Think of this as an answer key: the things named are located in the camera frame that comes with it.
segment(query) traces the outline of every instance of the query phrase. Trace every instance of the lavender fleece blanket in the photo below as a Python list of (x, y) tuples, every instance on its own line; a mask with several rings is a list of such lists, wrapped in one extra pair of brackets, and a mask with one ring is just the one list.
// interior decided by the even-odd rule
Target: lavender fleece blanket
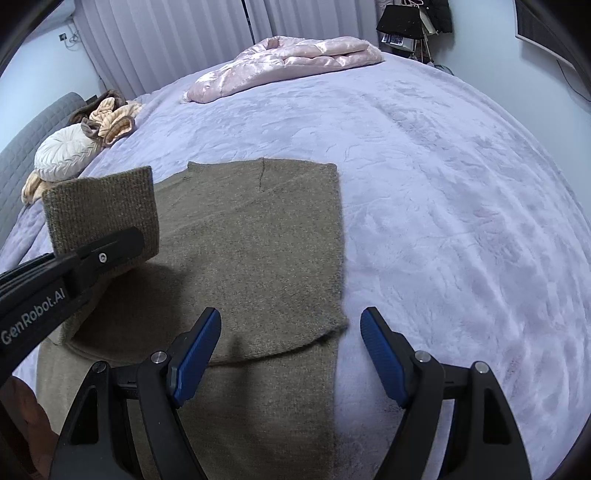
[[(368, 479), (400, 421), (359, 334), (370, 305), (439, 361), (490, 364), (536, 480), (591, 411), (591, 232), (552, 159), (460, 79), (385, 55), (369, 67), (272, 83), (215, 102), (178, 99), (204, 72), (138, 100), (138, 130), (83, 173), (258, 157), (335, 163), (345, 229), (335, 384), (337, 479)], [(0, 270), (51, 251), (41, 205), (18, 220)], [(35, 382), (35, 355), (17, 372)], [(439, 435), (449, 428), (441, 414)], [(436, 440), (427, 478), (445, 442)]]

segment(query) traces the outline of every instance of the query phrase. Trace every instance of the blue gripper pad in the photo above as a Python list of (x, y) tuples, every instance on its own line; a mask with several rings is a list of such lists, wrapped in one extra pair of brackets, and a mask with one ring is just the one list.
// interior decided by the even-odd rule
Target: blue gripper pad
[(222, 333), (222, 318), (220, 313), (211, 309), (209, 317), (201, 328), (197, 338), (189, 346), (184, 358), (180, 359), (176, 371), (176, 389), (174, 390), (173, 401), (177, 408), (194, 397), (199, 382), (207, 368), (209, 359)]
[(406, 388), (410, 380), (406, 378), (409, 372), (405, 372), (405, 368), (394, 352), (394, 345), (388, 341), (387, 335), (391, 336), (393, 332), (375, 307), (363, 311), (360, 327), (365, 348), (378, 371), (386, 395), (395, 400), (401, 408), (406, 408), (410, 400), (410, 393)]

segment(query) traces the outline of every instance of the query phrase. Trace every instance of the person's hand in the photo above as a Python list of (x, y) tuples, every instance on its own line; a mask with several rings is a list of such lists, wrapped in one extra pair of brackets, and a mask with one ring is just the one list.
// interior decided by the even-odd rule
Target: person's hand
[(12, 377), (9, 381), (12, 381), (18, 409), (27, 424), (27, 440), (33, 465), (43, 478), (49, 478), (53, 452), (59, 437), (52, 431), (47, 414), (37, 403), (33, 390), (17, 377)]

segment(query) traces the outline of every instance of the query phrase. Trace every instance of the window curtain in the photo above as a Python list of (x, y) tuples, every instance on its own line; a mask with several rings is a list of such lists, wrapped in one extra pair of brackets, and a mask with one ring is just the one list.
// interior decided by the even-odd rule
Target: window curtain
[(233, 60), (252, 45), (242, 0), (75, 4), (74, 23), (99, 76), (127, 99)]
[(349, 35), (378, 44), (376, 0), (245, 0), (255, 41)]

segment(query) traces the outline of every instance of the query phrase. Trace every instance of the white wall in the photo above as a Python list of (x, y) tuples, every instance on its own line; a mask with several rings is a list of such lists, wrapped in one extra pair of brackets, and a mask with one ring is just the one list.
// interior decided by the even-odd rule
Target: white wall
[(61, 0), (61, 3), (56, 7), (56, 9), (41, 22), (35, 31), (28, 36), (28, 39), (36, 38), (45, 32), (59, 27), (72, 16), (75, 9), (76, 6), (74, 4), (74, 0)]
[[(454, 34), (430, 37), (436, 63), (503, 106), (542, 143), (591, 219), (591, 104), (555, 57), (515, 37), (514, 0), (449, 0)], [(576, 72), (570, 83), (587, 98)]]
[(24, 43), (0, 77), (0, 151), (44, 108), (68, 92), (84, 100), (101, 91), (101, 82), (82, 43), (68, 50), (62, 24)]

